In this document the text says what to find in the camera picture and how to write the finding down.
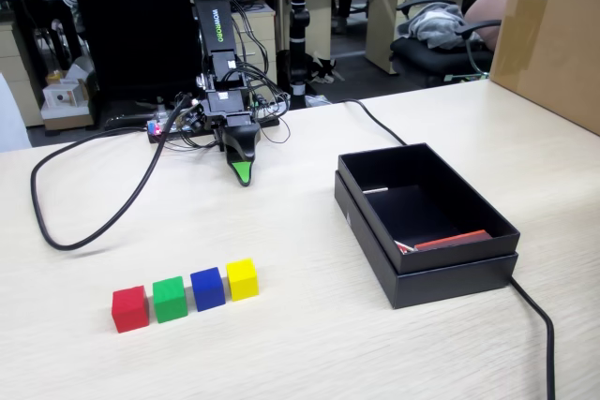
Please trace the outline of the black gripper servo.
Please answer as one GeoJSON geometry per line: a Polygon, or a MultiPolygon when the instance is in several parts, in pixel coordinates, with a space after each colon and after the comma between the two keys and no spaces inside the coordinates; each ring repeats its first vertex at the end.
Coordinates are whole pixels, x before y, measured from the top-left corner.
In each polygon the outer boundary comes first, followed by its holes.
{"type": "Polygon", "coordinates": [[[251,183],[260,126],[253,121],[245,104],[244,91],[209,91],[203,101],[203,128],[223,129],[228,166],[241,186],[251,183]]]}

